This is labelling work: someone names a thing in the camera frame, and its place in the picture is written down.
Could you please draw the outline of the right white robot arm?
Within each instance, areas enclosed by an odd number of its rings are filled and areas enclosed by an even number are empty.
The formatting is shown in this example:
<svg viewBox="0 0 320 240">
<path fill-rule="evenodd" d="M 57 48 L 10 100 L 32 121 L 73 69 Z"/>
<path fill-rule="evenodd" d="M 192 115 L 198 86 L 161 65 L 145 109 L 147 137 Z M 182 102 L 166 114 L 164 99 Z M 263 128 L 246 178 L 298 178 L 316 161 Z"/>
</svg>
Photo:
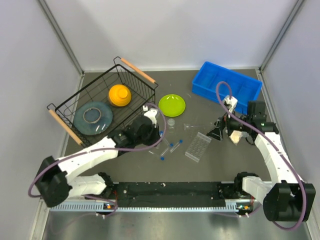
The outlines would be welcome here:
<svg viewBox="0 0 320 240">
<path fill-rule="evenodd" d="M 247 113 L 239 120 L 231 117 L 235 99 L 223 100 L 228 112 L 218 118 L 207 136 L 218 141 L 223 134 L 232 138 L 249 135 L 260 151 L 268 169 L 272 184 L 265 184 L 255 173 L 241 172 L 234 179 L 233 192 L 239 198 L 254 197 L 263 206 L 263 212 L 271 222 L 305 222 L 309 219 L 316 189 L 305 183 L 294 171 L 282 146 L 279 130 L 267 120 L 266 104 L 254 100 L 247 104 Z"/>
</svg>

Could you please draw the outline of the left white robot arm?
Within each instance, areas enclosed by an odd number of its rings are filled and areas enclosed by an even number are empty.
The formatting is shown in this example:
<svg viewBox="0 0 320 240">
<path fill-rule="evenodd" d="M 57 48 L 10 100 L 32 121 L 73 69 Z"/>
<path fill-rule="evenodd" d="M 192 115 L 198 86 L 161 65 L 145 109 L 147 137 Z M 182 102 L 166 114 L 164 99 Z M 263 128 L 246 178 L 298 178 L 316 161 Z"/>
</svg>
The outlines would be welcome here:
<svg viewBox="0 0 320 240">
<path fill-rule="evenodd" d="M 62 159 L 45 158 L 37 172 L 35 186 L 49 208 L 78 196 L 109 198 L 114 183 L 107 173 L 98 172 L 91 176 L 82 176 L 82 173 L 125 153 L 137 152 L 138 145 L 154 147 L 160 138 L 156 118 L 140 116 L 125 129 L 115 130 L 77 153 Z"/>
</svg>

